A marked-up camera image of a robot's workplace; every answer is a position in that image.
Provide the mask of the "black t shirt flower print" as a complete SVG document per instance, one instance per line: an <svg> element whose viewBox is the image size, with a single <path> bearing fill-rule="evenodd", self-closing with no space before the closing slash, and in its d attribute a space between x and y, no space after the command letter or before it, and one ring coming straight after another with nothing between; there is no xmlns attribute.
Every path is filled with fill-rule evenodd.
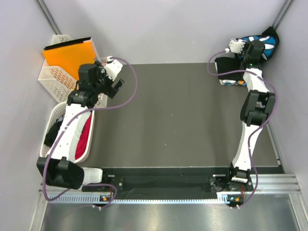
<svg viewBox="0 0 308 231"><path fill-rule="evenodd" d="M269 60L275 53L276 49L279 46L280 38L276 30L270 26L260 35L246 36L242 38L237 38L238 41L252 42L252 41L261 41L264 44L264 50L261 55L261 60L263 62Z"/></svg>

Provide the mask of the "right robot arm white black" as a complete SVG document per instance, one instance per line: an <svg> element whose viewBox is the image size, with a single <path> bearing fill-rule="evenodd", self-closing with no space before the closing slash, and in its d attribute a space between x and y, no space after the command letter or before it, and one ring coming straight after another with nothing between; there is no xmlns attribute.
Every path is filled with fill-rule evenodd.
<svg viewBox="0 0 308 231"><path fill-rule="evenodd" d="M240 69L244 71L243 79L248 89L240 112L242 134L239 147L224 179L225 186L235 191L250 184L252 155L259 134L274 109L276 96L263 82L261 61L265 49L264 42L232 39L229 49L242 57Z"/></svg>

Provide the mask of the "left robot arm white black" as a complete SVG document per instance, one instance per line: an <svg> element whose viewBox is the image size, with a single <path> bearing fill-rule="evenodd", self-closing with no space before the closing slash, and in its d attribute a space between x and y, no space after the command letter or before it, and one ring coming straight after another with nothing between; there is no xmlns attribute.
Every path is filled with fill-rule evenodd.
<svg viewBox="0 0 308 231"><path fill-rule="evenodd" d="M92 184L99 191L108 188L109 179L103 175L103 170L78 166L75 155L83 128L92 115L99 95L104 94L112 99L124 84L122 79L114 83L122 66L118 60L109 58L106 64L95 61L79 67L79 80L68 95L56 140L47 156L37 160L37 168L46 185L79 189Z"/></svg>

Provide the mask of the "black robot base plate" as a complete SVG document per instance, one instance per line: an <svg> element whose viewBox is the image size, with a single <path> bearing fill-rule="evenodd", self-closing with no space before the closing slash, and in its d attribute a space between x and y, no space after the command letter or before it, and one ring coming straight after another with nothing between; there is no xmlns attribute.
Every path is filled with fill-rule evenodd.
<svg viewBox="0 0 308 231"><path fill-rule="evenodd" d="M105 167L103 183L117 188L116 199L213 199L210 177L228 167Z"/></svg>

